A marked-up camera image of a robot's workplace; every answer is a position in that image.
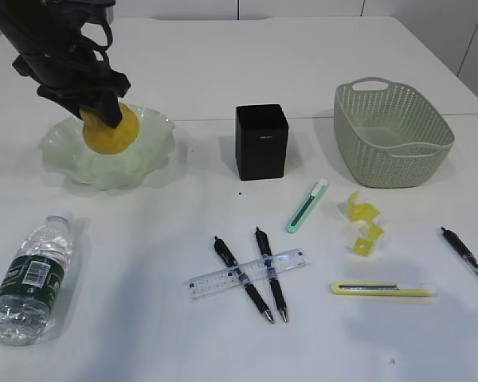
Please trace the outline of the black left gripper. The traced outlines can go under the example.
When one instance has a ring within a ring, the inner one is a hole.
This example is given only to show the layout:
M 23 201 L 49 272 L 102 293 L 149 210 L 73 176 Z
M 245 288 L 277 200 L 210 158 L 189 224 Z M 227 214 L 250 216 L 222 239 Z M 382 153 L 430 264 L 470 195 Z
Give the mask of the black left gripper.
M 111 68 L 108 55 L 104 52 L 95 51 L 94 57 L 87 63 L 91 66 L 89 72 L 41 54 L 18 56 L 13 68 L 20 76 L 29 77 L 37 83 L 38 96 L 59 103 L 79 120 L 82 120 L 80 109 L 88 103 L 87 97 L 91 99 L 99 93 L 88 109 L 107 126 L 116 128 L 123 118 L 116 96 L 125 96 L 130 82 L 125 74 Z

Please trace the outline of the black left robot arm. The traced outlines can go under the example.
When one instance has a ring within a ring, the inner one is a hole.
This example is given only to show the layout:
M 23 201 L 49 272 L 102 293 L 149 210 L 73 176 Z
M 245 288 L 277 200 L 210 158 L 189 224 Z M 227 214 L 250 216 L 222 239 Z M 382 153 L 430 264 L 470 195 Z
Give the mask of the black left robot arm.
M 112 69 L 113 1 L 0 1 L 0 30 L 18 52 L 13 66 L 38 83 L 37 94 L 76 117 L 91 111 L 111 128 L 131 84 Z

